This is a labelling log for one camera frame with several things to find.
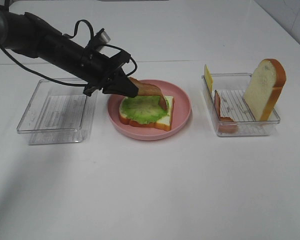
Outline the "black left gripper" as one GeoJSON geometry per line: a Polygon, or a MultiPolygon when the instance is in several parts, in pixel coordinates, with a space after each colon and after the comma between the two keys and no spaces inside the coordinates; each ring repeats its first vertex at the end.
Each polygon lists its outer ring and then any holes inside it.
{"type": "Polygon", "coordinates": [[[112,57],[107,57],[99,52],[91,52],[82,58],[82,77],[87,86],[83,93],[92,95],[96,90],[103,94],[120,95],[134,98],[138,95],[138,87],[126,76],[122,66],[130,61],[130,54],[124,50],[112,57]]]}

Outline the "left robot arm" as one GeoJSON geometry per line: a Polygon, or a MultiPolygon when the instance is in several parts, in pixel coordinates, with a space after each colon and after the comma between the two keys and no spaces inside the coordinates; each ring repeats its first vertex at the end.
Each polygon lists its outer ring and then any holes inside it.
{"type": "Polygon", "coordinates": [[[0,5],[0,49],[18,66],[46,80],[53,81],[53,78],[25,67],[8,50],[32,59],[41,58],[78,77],[84,81],[78,87],[84,88],[86,96],[91,96],[96,90],[131,98],[137,96],[138,87],[122,69],[134,59],[122,48],[111,57],[102,54],[100,51],[109,46],[110,37],[104,29],[94,33],[87,20],[83,23],[88,26],[90,34],[85,47],[72,40],[78,33],[79,22],[69,35],[30,12],[16,14],[0,5]]]}

